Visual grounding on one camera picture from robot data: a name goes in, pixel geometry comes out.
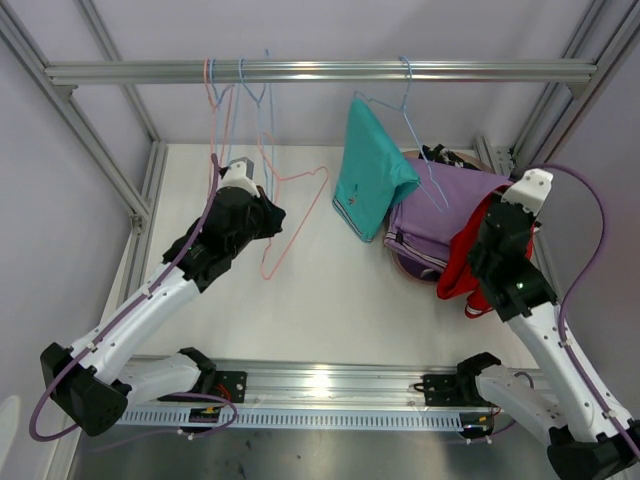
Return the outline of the red trousers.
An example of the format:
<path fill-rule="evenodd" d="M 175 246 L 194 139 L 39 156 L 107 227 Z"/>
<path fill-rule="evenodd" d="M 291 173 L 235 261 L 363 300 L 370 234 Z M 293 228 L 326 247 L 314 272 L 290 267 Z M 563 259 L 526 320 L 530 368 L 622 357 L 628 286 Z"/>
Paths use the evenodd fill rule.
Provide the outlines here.
<path fill-rule="evenodd" d="M 538 299 L 488 300 L 485 297 L 478 280 L 471 272 L 468 255 L 476 241 L 481 220 L 486 213 L 491 200 L 495 198 L 501 200 L 502 194 L 510 186 L 502 187 L 485 197 L 472 213 L 466 226 L 451 239 L 449 262 L 437 284 L 436 293 L 440 299 L 451 299 L 463 294 L 467 296 L 465 315 L 471 319 L 479 318 L 492 311 L 496 312 L 499 318 L 504 322 L 507 322 L 518 315 L 528 317 L 532 314 L 532 310 L 534 308 L 554 299 L 548 282 L 544 279 L 543 274 L 531 262 L 534 229 L 537 226 L 537 217 L 534 216 L 535 224 L 533 226 L 532 240 L 528 247 L 527 257 L 536 269 L 537 273 L 542 275 L 542 294 Z"/>

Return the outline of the pale blue wire hanger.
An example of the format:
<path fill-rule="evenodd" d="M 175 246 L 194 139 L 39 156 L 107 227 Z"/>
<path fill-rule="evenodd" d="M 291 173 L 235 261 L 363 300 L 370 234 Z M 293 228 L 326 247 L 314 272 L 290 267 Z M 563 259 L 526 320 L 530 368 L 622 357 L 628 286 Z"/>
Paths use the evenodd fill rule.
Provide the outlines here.
<path fill-rule="evenodd" d="M 409 118 L 409 114 L 408 114 L 408 100 L 410 97 L 410 93 L 411 93 L 411 87 L 413 84 L 413 66 L 411 61 L 406 57 L 406 56 L 399 56 L 398 60 L 404 65 L 404 70 L 405 70 L 405 89 L 404 89 L 404 93 L 401 99 L 401 102 L 398 105 L 393 105 L 387 102 L 384 102 L 376 97 L 373 96 L 369 96 L 366 93 L 360 91 L 360 90 L 355 90 L 353 93 L 353 97 L 354 98 L 360 98 L 362 101 L 366 102 L 366 103 L 373 103 L 373 104 L 377 104 L 379 106 L 382 106 L 386 109 L 398 112 L 403 120 L 404 123 L 406 125 L 406 127 L 409 130 L 409 133 L 411 135 L 411 138 L 413 140 L 413 143 L 415 144 L 415 146 L 417 147 L 418 150 L 418 154 L 422 156 L 422 162 L 426 165 L 427 167 L 427 173 L 428 173 L 428 180 L 431 183 L 431 185 L 433 187 L 436 188 L 436 191 L 439 193 L 440 198 L 443 202 L 443 204 L 440 204 L 439 201 L 435 200 L 434 197 L 431 195 L 430 191 L 424 187 L 424 186 L 420 186 L 420 189 L 422 190 L 422 192 L 427 196 L 427 198 L 432 202 L 432 204 L 436 207 L 436 209 L 441 213 L 444 214 L 446 210 L 448 210 L 450 208 L 450 204 L 448 201 L 447 196 L 445 195 L 441 185 L 438 183 L 438 181 L 434 178 L 433 175 L 433 170 L 432 170 L 432 161 L 428 159 L 427 155 L 424 153 L 423 151 L 423 143 L 420 141 L 416 130 L 413 126 L 412 121 Z"/>

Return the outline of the lilac trousers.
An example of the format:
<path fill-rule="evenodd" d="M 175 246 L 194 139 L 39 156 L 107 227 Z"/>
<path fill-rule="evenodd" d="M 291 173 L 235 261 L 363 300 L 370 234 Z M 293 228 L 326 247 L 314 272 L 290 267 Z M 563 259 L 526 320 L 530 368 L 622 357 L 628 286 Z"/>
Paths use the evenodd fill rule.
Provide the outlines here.
<path fill-rule="evenodd" d="M 413 158 L 420 186 L 389 216 L 384 245 L 401 257 L 443 272 L 451 239 L 467 224 L 480 202 L 511 185 L 506 176 Z"/>

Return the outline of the black white patterned trousers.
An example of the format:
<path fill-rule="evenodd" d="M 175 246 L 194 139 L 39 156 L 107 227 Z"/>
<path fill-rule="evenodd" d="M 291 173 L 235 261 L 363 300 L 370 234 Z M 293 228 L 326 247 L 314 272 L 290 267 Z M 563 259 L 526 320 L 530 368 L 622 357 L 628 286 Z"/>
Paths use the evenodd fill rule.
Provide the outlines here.
<path fill-rule="evenodd" d="M 421 147 L 421 151 L 418 154 L 420 159 L 426 159 L 435 163 L 449 165 L 456 168 L 463 168 L 469 170 L 481 170 L 481 164 L 474 157 L 464 156 L 446 148 L 442 144 L 438 144 L 436 147 L 431 148 L 427 145 Z"/>

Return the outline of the teal trousers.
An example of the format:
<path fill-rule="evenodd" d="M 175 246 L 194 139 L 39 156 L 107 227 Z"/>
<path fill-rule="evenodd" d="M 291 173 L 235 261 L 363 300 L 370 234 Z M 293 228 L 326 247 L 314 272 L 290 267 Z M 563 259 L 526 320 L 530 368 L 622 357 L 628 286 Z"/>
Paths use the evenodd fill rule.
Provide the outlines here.
<path fill-rule="evenodd" d="M 389 209 L 412 194 L 420 176 L 368 104 L 356 98 L 348 112 L 342 164 L 332 205 L 356 237 L 371 242 Z"/>

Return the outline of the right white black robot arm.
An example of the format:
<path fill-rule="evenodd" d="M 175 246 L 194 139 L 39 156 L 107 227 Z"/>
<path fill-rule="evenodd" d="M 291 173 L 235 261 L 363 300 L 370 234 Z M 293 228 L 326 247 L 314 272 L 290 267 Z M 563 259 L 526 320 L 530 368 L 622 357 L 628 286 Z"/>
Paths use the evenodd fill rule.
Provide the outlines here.
<path fill-rule="evenodd" d="M 607 479 L 639 462 L 639 422 L 614 400 L 561 321 L 557 296 L 526 250 L 533 214 L 497 198 L 468 261 L 483 296 L 535 359 L 556 399 L 517 381 L 495 358 L 455 380 L 467 404 L 501 407 L 546 449 L 561 479 Z"/>

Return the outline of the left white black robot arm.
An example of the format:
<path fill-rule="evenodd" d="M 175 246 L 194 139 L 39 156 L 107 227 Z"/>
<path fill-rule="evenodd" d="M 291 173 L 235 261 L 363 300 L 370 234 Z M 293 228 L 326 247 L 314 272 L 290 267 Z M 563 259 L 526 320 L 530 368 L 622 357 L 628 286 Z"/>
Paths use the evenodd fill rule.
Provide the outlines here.
<path fill-rule="evenodd" d="M 250 242 L 280 233 L 285 216 L 262 189 L 220 188 L 106 324 L 69 347 L 52 343 L 42 352 L 47 398 L 89 436 L 103 434 L 128 408 L 150 400 L 211 399 L 217 367 L 194 347 L 140 367 L 127 364 L 174 313 L 229 271 Z"/>

